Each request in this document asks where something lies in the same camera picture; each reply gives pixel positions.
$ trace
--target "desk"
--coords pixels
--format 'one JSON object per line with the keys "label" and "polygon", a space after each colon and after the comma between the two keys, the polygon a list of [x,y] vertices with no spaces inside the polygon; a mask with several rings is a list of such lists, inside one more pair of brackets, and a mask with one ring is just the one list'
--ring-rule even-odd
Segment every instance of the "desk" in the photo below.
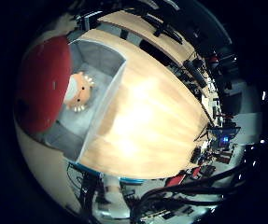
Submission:
{"label": "desk", "polygon": [[[125,11],[118,11],[104,17],[98,19],[99,22],[111,24],[114,26],[118,26],[123,30],[127,30],[132,32],[141,38],[147,40],[149,44],[153,45],[155,48],[162,51],[165,55],[167,55],[178,67],[181,67],[183,62],[190,58],[193,60],[195,57],[192,55],[194,52],[193,46],[182,37],[182,45],[177,43],[171,37],[161,34],[159,37],[154,35],[156,28],[153,27],[148,22],[144,21],[141,17],[133,15],[131,13]],[[198,86],[201,93],[207,97],[208,87],[204,87],[203,89],[199,86],[197,81],[194,83]]]}
{"label": "desk", "polygon": [[145,179],[196,167],[190,163],[193,140],[208,118],[192,93],[161,63],[117,36],[90,30],[80,38],[108,45],[127,63],[96,138],[79,162],[99,172]]}

